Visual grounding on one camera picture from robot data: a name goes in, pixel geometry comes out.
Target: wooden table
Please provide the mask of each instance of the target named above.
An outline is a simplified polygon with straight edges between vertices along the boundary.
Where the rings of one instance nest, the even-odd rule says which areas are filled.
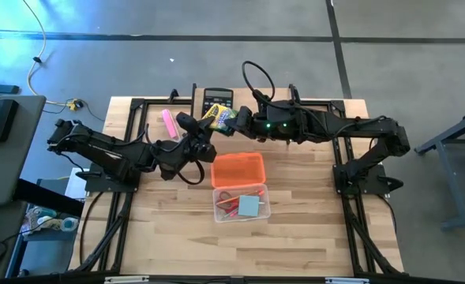
[[[268,89],[262,91],[270,94]],[[276,89],[276,100],[288,97],[287,89]],[[124,136],[131,99],[111,98],[104,133]],[[196,118],[201,114],[202,99],[203,89],[197,89],[193,112]],[[345,99],[344,102],[348,117],[368,117],[364,100]],[[256,110],[251,92],[235,89],[234,108],[243,105]],[[160,114],[164,108],[173,115],[179,111],[190,112],[189,106],[150,106],[151,140],[168,139]],[[332,180],[331,168],[335,161],[330,143],[287,146],[282,141],[267,141],[262,144],[238,134],[225,137],[219,133],[213,134],[212,143],[219,155],[261,152],[271,217],[252,222],[215,223],[209,164],[204,164],[206,177],[200,185],[187,185],[179,177],[163,181],[158,170],[143,174],[130,214],[122,274],[353,275],[343,207]],[[367,151],[369,140],[352,139],[352,144],[355,156],[359,157]],[[194,164],[189,164],[182,173],[193,180],[199,176]],[[84,236],[85,257],[104,234],[111,196],[104,193],[90,214]],[[84,213],[92,198],[87,199]],[[364,196],[364,206],[371,238],[391,264],[402,271],[389,208],[377,196]],[[80,238],[78,234],[69,268],[78,265]],[[116,241],[115,238],[111,246],[108,267],[114,258]],[[362,243],[357,243],[361,264],[366,267]]]

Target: gray metal stand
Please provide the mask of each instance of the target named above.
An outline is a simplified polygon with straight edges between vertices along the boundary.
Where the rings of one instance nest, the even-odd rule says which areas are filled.
[[[442,134],[434,137],[433,139],[425,142],[419,147],[414,149],[419,155],[424,155],[429,150],[437,150],[439,158],[443,164],[446,177],[448,179],[448,185],[456,203],[456,208],[459,213],[458,217],[449,219],[446,222],[441,223],[442,230],[449,230],[456,227],[465,226],[465,196],[463,195],[462,189],[459,187],[457,181],[456,166],[450,163],[448,156],[447,145],[450,144],[465,144],[465,140],[457,140],[456,138],[462,136],[465,133],[465,118],[452,126],[450,129],[444,131]]]

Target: pink eraser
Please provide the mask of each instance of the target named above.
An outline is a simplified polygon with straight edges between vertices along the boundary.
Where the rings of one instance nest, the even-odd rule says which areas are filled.
[[[171,112],[168,109],[162,110],[162,119],[163,123],[166,124],[169,137],[171,139],[179,140],[178,128],[176,128],[174,119],[172,118]]]

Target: yellow plug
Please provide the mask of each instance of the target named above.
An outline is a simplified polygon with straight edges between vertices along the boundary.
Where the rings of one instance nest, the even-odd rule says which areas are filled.
[[[76,111],[80,108],[82,108],[82,102],[79,99],[73,99],[72,102],[67,103],[67,106],[69,107],[70,110]]]

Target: yellow package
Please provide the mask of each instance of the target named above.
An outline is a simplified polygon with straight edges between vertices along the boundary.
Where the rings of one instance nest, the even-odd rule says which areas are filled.
[[[231,108],[215,103],[203,118],[215,117],[213,123],[209,126],[210,129],[216,130],[221,133],[226,133],[229,127],[225,125],[225,120],[228,118],[235,118],[236,112]]]

